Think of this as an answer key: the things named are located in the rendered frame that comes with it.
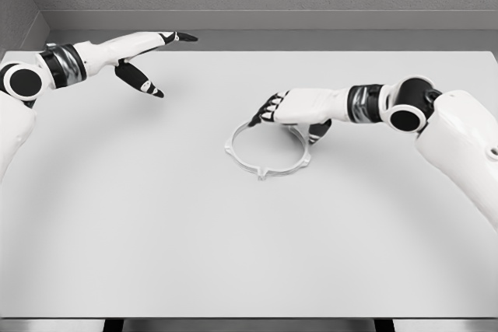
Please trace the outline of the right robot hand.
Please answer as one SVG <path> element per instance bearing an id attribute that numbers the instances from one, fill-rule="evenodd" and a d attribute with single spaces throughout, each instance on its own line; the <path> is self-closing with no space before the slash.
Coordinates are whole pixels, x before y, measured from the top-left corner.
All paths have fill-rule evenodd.
<path id="1" fill-rule="evenodd" d="M 248 127 L 262 122 L 308 125 L 308 143 L 321 140 L 331 127 L 330 89 L 291 89 L 270 96 L 251 118 Z"/>

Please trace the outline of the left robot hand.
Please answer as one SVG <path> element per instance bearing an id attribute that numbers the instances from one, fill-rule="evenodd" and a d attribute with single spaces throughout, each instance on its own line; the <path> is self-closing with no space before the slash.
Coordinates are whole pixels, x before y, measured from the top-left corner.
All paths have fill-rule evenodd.
<path id="1" fill-rule="evenodd" d="M 198 38 L 183 32 L 137 32 L 102 43 L 109 57 L 108 65 L 114 65 L 115 75 L 133 89 L 151 96 L 164 98 L 164 93 L 130 60 L 154 51 L 174 41 L 197 42 Z"/>

